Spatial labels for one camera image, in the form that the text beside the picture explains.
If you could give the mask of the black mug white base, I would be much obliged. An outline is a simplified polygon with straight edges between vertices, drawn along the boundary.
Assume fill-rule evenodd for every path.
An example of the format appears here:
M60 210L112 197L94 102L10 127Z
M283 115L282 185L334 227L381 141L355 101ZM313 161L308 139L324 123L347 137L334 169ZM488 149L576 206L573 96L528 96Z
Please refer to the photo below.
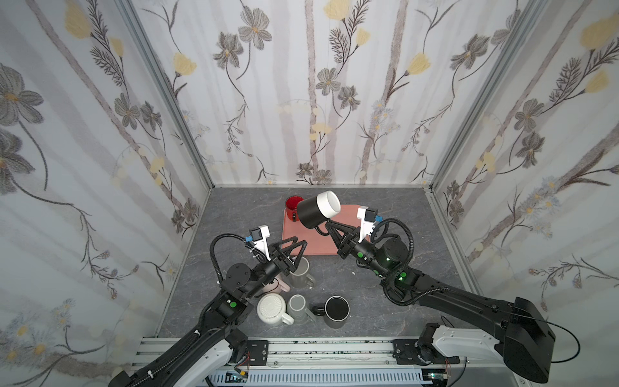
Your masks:
M341 211L341 203L337 195L327 190L313 198L302 200L297 206L298 220L306 229L314 229L321 236L328 236L320 225L335 217Z

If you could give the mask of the red mug black handle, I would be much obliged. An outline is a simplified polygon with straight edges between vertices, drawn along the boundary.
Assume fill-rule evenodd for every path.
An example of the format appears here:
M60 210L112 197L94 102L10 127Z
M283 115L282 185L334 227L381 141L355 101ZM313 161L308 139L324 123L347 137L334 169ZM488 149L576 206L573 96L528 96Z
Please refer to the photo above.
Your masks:
M304 200L301 196L291 196L285 201L285 216L292 222L298 221L298 205Z

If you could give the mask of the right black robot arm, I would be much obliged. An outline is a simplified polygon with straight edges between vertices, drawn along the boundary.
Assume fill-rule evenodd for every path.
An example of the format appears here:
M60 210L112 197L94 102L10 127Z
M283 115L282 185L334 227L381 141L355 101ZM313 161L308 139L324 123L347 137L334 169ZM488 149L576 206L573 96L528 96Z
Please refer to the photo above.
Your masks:
M419 306L463 320L498 342L495 350L517 375L540 384L549 381L556 335L538 308L525 298L486 298L447 285L413 269L414 237L403 222L378 222L369 237L360 227L328 220L321 235L332 238L341 258L380 277L384 295L397 306Z

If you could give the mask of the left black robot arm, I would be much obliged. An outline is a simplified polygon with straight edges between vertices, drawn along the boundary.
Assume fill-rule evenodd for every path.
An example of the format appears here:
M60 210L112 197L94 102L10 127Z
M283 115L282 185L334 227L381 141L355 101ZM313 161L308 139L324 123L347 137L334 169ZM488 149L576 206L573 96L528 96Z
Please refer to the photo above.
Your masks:
M254 268L234 264L223 273L215 254L216 244L232 238L243 243L258 259ZM202 309L198 322L177 343L151 363L128 375L122 371L110 386L196 386L229 361L239 361L248 338L239 330L253 309L251 299L277 275L295 272L307 242L293 236L271 243L263 252L248 237L232 233L216 236L210 256L219 281L219 293Z

